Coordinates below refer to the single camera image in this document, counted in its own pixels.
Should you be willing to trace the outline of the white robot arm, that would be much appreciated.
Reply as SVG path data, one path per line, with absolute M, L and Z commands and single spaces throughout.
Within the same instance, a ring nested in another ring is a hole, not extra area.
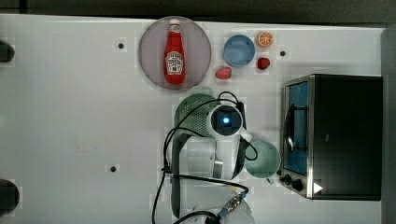
M 207 134 L 181 133 L 171 157 L 171 205 L 179 224 L 255 224 L 248 188 L 233 180 L 246 162 L 252 136 L 244 106 L 216 105 L 205 115 Z

